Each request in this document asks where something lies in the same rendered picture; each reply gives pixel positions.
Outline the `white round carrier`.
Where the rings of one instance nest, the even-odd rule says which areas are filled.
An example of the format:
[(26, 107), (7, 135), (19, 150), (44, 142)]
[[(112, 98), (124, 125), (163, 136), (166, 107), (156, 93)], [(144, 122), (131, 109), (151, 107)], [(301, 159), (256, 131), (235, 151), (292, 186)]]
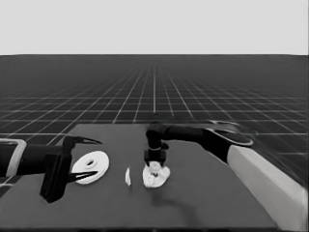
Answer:
[(149, 176), (154, 176), (155, 177), (155, 184), (154, 184), (154, 186), (152, 187), (152, 188), (150, 188), (150, 189), (155, 189), (155, 188), (160, 188), (160, 187), (162, 187), (164, 184), (165, 184), (165, 182), (168, 180), (168, 178), (170, 177), (168, 177), (167, 179), (164, 179), (164, 178), (161, 178), (160, 176), (159, 176), (159, 171), (157, 172), (157, 173), (152, 173), (151, 172), (151, 175), (143, 175), (143, 172), (142, 172), (142, 177), (143, 177), (143, 184), (144, 184), (144, 179), (146, 179), (147, 177), (149, 177)]

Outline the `large thick white disc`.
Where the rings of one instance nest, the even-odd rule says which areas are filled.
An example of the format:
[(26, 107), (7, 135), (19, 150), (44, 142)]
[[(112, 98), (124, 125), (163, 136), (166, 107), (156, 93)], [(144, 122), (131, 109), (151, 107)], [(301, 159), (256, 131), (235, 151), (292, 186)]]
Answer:
[(80, 185), (92, 184), (101, 178), (109, 168), (109, 157), (103, 151), (93, 151), (79, 158), (72, 166), (71, 172), (97, 171), (97, 174), (76, 181)]

